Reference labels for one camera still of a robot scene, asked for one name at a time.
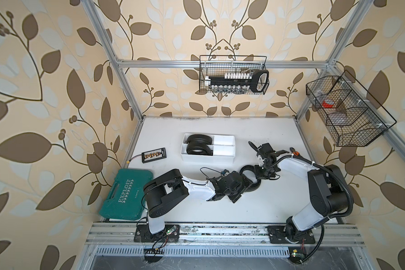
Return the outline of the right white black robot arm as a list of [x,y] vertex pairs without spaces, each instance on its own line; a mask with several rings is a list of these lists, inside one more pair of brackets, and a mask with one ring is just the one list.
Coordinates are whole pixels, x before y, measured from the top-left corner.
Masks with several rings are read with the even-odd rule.
[[248,144],[257,154],[258,164],[253,172],[258,182],[277,180],[279,172],[287,171],[308,183],[310,203],[287,219],[286,236],[292,239],[332,218],[351,214],[354,199],[339,167],[319,165],[304,158],[293,147],[289,151],[275,151],[269,143],[255,146],[249,141]]

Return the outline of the black belt front loop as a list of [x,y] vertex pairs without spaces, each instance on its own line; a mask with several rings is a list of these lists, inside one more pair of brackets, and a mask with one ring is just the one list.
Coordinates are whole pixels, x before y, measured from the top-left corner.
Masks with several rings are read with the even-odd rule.
[[203,155],[203,156],[212,156],[213,151],[211,148],[202,142],[190,142],[187,144],[186,153],[188,155]]

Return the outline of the black belt long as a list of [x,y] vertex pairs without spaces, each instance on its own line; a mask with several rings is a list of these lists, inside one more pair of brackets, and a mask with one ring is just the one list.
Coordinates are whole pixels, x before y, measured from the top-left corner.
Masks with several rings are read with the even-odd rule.
[[211,145],[213,143],[213,138],[208,135],[193,134],[193,135],[188,136],[185,143],[190,144],[192,142],[198,142],[201,144]]

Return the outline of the white divided storage tray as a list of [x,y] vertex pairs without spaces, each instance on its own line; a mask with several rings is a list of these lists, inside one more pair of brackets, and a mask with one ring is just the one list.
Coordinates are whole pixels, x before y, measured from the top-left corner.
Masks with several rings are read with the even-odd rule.
[[203,134],[213,138],[213,143],[208,145],[213,151],[213,155],[203,156],[188,155],[186,153],[187,144],[185,141],[190,135],[193,134],[184,134],[181,144],[181,157],[184,162],[200,164],[232,164],[234,162],[236,156],[236,142],[234,136]]

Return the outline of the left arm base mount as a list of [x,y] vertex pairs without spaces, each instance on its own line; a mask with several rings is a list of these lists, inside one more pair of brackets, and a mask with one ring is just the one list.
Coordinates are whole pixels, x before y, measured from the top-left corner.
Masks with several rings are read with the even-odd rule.
[[180,237],[180,225],[166,225],[165,228],[152,234],[147,224],[137,225],[134,242],[135,243],[154,243],[158,240],[168,238],[168,242],[177,243]]

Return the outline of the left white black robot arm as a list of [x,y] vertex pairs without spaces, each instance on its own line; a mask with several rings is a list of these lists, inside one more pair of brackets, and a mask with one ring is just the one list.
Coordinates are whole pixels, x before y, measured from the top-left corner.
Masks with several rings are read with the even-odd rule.
[[147,226],[152,235],[165,230],[163,216],[187,197],[202,201],[218,201],[225,197],[233,203],[242,194],[257,190],[261,181],[253,182],[243,172],[224,170],[218,177],[195,180],[185,177],[179,169],[155,178],[143,187],[142,207],[147,211]]

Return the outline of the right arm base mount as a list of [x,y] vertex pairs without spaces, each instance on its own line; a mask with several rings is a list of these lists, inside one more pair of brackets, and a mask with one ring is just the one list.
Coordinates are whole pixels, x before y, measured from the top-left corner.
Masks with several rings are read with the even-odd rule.
[[312,230],[299,231],[292,225],[267,226],[271,244],[315,244]]

